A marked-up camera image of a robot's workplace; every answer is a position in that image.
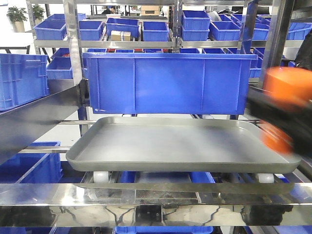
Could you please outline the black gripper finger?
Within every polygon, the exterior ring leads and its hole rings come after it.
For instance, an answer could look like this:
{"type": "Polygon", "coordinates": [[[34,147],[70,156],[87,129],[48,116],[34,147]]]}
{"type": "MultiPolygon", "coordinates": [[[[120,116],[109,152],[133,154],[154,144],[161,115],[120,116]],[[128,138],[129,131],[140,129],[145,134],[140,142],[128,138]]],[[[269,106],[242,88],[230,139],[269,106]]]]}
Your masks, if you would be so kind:
{"type": "Polygon", "coordinates": [[[279,153],[312,152],[312,101],[297,104],[278,101],[266,94],[248,94],[250,114],[263,121],[262,140],[279,153]]]}

